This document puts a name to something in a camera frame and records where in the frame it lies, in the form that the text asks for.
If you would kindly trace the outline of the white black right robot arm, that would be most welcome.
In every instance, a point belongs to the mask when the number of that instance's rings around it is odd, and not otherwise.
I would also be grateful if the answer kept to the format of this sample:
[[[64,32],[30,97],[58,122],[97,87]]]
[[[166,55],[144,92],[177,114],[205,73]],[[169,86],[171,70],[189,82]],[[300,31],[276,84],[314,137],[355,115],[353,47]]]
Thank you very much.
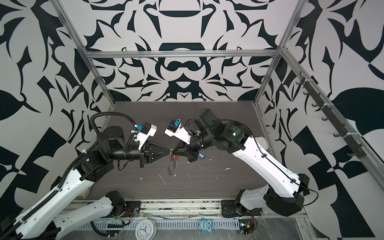
[[[187,130],[180,120],[171,120],[165,130],[169,137],[179,139],[174,156],[183,156],[189,162],[197,161],[202,150],[216,147],[240,159],[258,173],[267,185],[254,190],[241,190],[233,201],[222,202],[226,218],[252,214],[253,210],[269,208],[289,217],[304,207],[303,192],[309,192],[309,177],[296,174],[283,166],[256,140],[251,130],[233,120],[221,120],[210,109],[190,119],[196,131]]]

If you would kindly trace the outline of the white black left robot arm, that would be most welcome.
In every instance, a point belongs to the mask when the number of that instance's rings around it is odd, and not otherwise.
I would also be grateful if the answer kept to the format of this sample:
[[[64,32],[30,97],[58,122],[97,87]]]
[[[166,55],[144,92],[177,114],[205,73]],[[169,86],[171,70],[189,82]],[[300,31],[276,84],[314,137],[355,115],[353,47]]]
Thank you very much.
[[[150,164],[169,154],[170,150],[151,142],[157,127],[144,123],[135,125],[132,140],[125,141],[121,127],[112,126],[98,133],[96,142],[66,169],[64,176],[42,200],[18,215],[5,220],[1,227],[2,240],[59,240],[84,224],[99,218],[120,217],[126,202],[118,191],[62,214],[81,192],[90,188],[114,168],[115,161],[135,161]]]

